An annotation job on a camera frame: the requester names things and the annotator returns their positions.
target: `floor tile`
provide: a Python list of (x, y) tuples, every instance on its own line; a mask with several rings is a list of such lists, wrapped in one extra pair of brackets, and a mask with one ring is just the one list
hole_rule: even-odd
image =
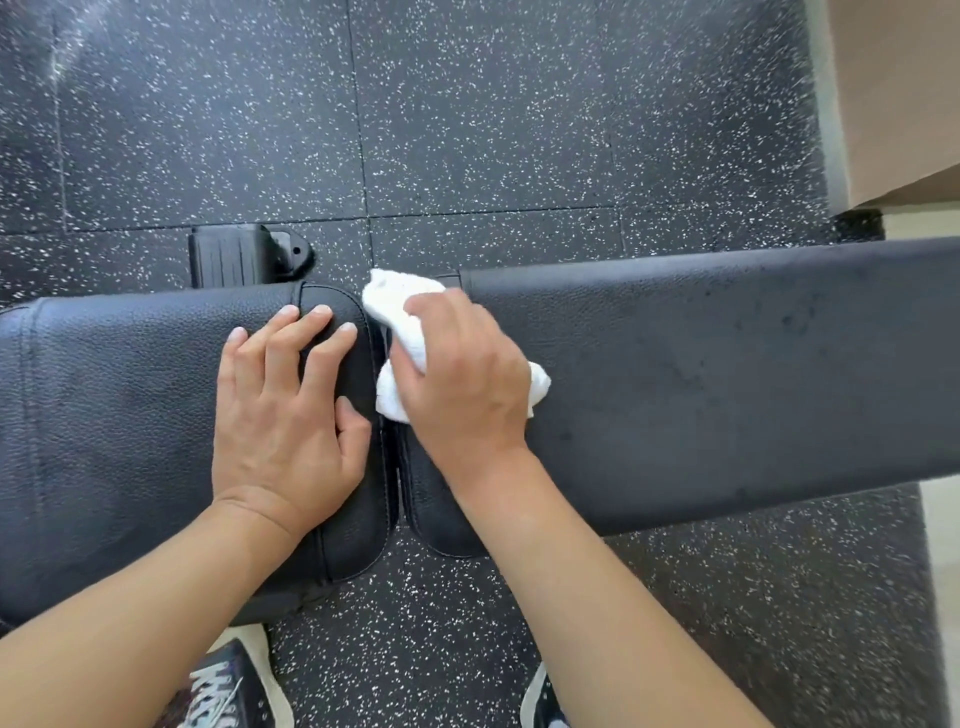
[(0, 3), (0, 233), (61, 226), (50, 13)]
[(779, 728), (946, 728), (916, 485), (614, 547)]
[(376, 265), (407, 273), (623, 257), (610, 208), (383, 218), (371, 229)]
[(56, 65), (71, 227), (364, 214), (343, 3), (77, 7)]
[(372, 214), (604, 204), (592, 0), (351, 0)]
[(370, 279), (370, 233), (366, 220), (267, 227), (297, 234), (313, 248), (314, 264), (305, 277), (307, 281), (359, 294)]
[(0, 306), (40, 296), (143, 293), (189, 285), (185, 231), (0, 237)]
[(437, 556), (405, 524), (371, 571), (269, 632), (298, 726), (517, 725), (539, 660), (492, 561)]
[(869, 221), (839, 230), (827, 215), (825, 201), (808, 204), (788, 197), (778, 202), (627, 206), (622, 218), (627, 253), (636, 257), (882, 238), (882, 228)]
[[(612, 544), (775, 725), (947, 725), (915, 486)], [(492, 561), (436, 556), (405, 525), (270, 634), (302, 726), (514, 725), (539, 661)]]
[(621, 202), (826, 196), (803, 0), (599, 0)]

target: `beige wall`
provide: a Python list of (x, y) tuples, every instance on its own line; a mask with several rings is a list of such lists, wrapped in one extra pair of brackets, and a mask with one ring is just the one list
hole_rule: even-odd
[(848, 206), (956, 199), (928, 178), (960, 165), (960, 0), (824, 2)]

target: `cloth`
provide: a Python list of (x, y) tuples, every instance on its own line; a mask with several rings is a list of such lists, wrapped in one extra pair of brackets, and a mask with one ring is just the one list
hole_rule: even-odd
[[(426, 372), (427, 366), (423, 329), (420, 327), (420, 319), (404, 311), (403, 305), (411, 296), (420, 293), (443, 293), (445, 290), (444, 285), (436, 280), (379, 268), (370, 271), (370, 282), (363, 289), (363, 306), (367, 313), (393, 332), (403, 349), (410, 354), (414, 366), (421, 372)], [(546, 397), (549, 388), (550, 377), (542, 366), (530, 362), (527, 417), (534, 416), (534, 405)], [(410, 422), (400, 402), (394, 368), (389, 359), (376, 378), (376, 411), (388, 420)]]

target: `wrist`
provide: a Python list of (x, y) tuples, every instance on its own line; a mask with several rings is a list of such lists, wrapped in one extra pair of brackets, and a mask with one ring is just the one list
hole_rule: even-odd
[(460, 507), (472, 510), (500, 499), (518, 483), (530, 482), (529, 473), (542, 468), (538, 457), (524, 445), (493, 453), (446, 481)]
[(197, 518), (222, 534), (237, 558), (249, 565), (252, 577), (263, 581), (293, 553), (300, 538), (273, 519), (252, 509), (245, 501), (218, 497)]

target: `seat pad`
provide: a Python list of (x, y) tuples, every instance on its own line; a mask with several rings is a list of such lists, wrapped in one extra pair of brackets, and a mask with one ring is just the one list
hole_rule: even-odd
[[(282, 283), (41, 299), (0, 313), (0, 619), (17, 625), (122, 569), (210, 502), (216, 373), (236, 326), (326, 303), (359, 338), (337, 381), (377, 423), (379, 333), (334, 288)], [(297, 604), (370, 566), (396, 521), (379, 427), (367, 474), (259, 596)], [(266, 619), (271, 614), (258, 614)]]
[[(454, 283), (553, 378), (528, 442), (609, 535), (960, 471), (959, 279), (960, 238), (941, 238)], [(443, 554), (483, 553), (399, 435), (413, 528)]]

